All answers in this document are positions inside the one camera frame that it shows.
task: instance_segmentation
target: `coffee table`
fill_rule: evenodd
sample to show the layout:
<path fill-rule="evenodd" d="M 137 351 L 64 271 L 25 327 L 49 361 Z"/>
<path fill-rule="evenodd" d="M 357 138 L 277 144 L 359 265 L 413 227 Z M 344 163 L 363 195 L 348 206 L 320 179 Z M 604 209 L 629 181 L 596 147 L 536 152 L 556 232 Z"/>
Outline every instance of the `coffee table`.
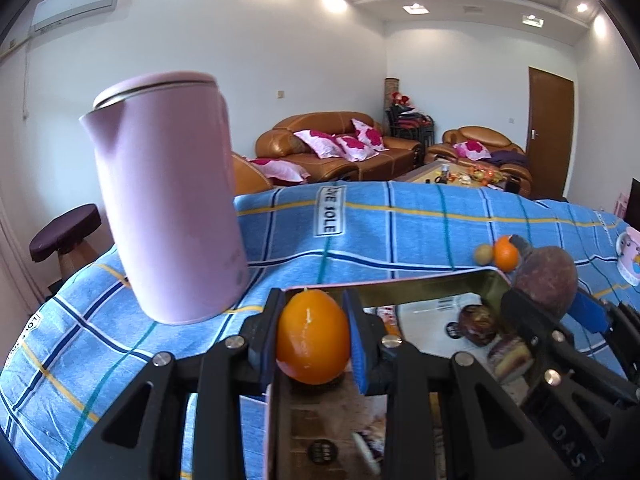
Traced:
<path fill-rule="evenodd" d="M 448 164 L 449 171 L 451 173 L 467 173 L 468 167 L 460 166 L 455 162 L 449 162 L 448 160 L 434 160 L 429 164 L 425 164 L 420 168 L 416 168 L 415 170 L 410 171 L 409 173 L 405 173 L 404 175 L 399 176 L 395 179 L 396 182 L 414 182 L 416 184 L 425 184 L 426 180 L 429 179 L 431 184 L 434 184 L 435 179 L 439 176 L 440 171 L 442 170 L 442 165 Z M 498 184 L 490 184 L 488 187 L 491 189 L 497 189 L 500 191 L 504 191 L 507 187 L 508 180 L 503 180 Z M 473 189 L 477 189 L 479 187 L 484 187 L 480 182 L 476 182 L 475 180 L 471 181 L 471 184 L 461 184 L 458 179 L 453 182 L 447 182 L 447 186 L 459 186 L 459 187 L 469 187 Z"/>

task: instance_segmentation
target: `blue checkered tablecloth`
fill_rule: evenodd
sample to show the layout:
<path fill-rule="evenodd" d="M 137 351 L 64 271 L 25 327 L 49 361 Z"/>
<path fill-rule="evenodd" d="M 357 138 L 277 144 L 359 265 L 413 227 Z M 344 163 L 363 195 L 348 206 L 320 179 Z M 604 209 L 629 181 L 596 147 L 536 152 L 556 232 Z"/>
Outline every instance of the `blue checkered tablecloth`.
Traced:
<path fill-rule="evenodd" d="M 56 477 L 95 422 L 153 354 L 199 354 L 237 333 L 271 287 L 427 276 L 474 267 L 481 243 L 519 234 L 574 258 L 596 298 L 640 306 L 616 269 L 626 225 L 567 203 L 489 189 L 355 182 L 290 187 L 236 199 L 250 284 L 229 311 L 167 326 L 139 308 L 116 248 L 79 271 L 31 320 L 0 375 L 0 428 L 39 480 Z M 577 347 L 613 367 L 599 335 L 566 318 Z M 247 476 L 262 477 L 264 405 L 242 400 Z M 182 477 L 191 477 L 193 399 Z"/>

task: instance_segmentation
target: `brown leather sofa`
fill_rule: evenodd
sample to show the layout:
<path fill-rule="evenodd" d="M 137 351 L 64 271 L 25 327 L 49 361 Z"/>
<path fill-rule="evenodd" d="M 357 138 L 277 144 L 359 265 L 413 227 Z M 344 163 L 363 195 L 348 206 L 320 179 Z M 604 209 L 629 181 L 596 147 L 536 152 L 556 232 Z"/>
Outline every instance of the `brown leather sofa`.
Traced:
<path fill-rule="evenodd" d="M 234 163 L 236 190 L 234 195 L 248 195 L 273 189 L 273 183 L 250 162 L 237 153 L 231 154 Z"/>
<path fill-rule="evenodd" d="M 309 182 L 329 180 L 391 180 L 422 165 L 424 148 L 420 142 L 385 137 L 386 152 L 361 162 L 343 158 L 318 158 L 293 133 L 319 130 L 331 135 L 354 134 L 351 119 L 357 119 L 379 131 L 382 127 L 359 112 L 314 112 L 288 117 L 263 133 L 255 143 L 255 153 L 263 158 L 284 158 L 305 168 Z"/>
<path fill-rule="evenodd" d="M 458 157 L 456 150 L 453 149 L 453 145 L 458 142 L 465 142 L 466 140 L 482 142 L 490 152 L 507 150 L 516 151 L 524 155 L 524 151 L 520 146 L 511 142 L 500 132 L 496 132 L 491 128 L 485 128 L 484 126 L 462 126 L 457 130 L 447 130 L 444 132 L 442 143 L 434 144 L 427 149 L 427 155 L 424 158 L 425 163 L 433 162 L 436 158 L 446 158 L 461 166 L 474 166 L 476 164 L 490 166 L 490 164 L 482 160 L 469 160 L 465 157 Z M 520 180 L 520 195 L 530 195 L 533 179 L 527 168 L 523 168 L 517 164 L 503 164 L 498 169 Z"/>

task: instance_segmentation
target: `kettle spout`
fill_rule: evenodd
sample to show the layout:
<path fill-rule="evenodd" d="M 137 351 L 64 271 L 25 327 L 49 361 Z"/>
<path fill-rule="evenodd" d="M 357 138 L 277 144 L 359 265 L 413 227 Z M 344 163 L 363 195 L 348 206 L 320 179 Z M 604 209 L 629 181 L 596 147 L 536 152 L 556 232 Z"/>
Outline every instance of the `kettle spout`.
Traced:
<path fill-rule="evenodd" d="M 125 102 L 119 101 L 80 117 L 80 124 L 91 137 L 97 152 L 109 153 L 113 149 L 118 139 L 124 107 Z"/>

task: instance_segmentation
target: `mandarin orange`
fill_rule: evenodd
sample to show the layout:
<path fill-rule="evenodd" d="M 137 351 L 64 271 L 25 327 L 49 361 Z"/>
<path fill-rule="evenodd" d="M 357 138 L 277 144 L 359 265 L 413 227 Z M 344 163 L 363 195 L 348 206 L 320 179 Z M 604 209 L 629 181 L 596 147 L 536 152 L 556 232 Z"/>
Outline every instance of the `mandarin orange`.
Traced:
<path fill-rule="evenodd" d="M 325 384 L 349 361 L 349 321 L 340 306 L 317 289 L 297 293 L 278 320 L 276 362 L 284 373 L 305 384 Z"/>
<path fill-rule="evenodd" d="M 501 236 L 494 244 L 494 263 L 503 272 L 511 272 L 518 266 L 518 250 L 509 238 Z"/>

